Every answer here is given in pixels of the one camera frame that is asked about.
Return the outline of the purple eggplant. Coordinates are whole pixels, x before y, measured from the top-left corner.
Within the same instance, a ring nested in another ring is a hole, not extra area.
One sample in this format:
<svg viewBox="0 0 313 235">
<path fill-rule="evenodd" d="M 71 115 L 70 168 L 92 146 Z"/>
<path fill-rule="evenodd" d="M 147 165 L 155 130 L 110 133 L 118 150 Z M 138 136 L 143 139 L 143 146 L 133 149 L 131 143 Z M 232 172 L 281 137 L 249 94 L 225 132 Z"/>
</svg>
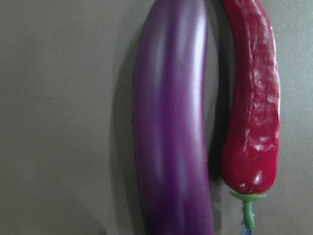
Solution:
<svg viewBox="0 0 313 235">
<path fill-rule="evenodd" d="M 203 87 L 203 0 L 157 0 L 144 23 L 133 81 L 133 140 L 149 235 L 211 235 Z"/>
</svg>

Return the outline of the red chili pepper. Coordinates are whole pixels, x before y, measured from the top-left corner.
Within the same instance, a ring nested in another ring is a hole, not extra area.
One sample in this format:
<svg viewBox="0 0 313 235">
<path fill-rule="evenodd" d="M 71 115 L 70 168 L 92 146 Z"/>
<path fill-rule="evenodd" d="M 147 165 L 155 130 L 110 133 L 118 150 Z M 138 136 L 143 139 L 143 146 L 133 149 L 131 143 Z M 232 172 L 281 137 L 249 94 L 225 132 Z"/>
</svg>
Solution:
<svg viewBox="0 0 313 235">
<path fill-rule="evenodd" d="M 275 38 L 259 0 L 225 0 L 223 5 L 236 71 L 222 177 L 243 202 L 244 225 L 253 230 L 252 203 L 264 198 L 277 174 L 281 96 Z"/>
</svg>

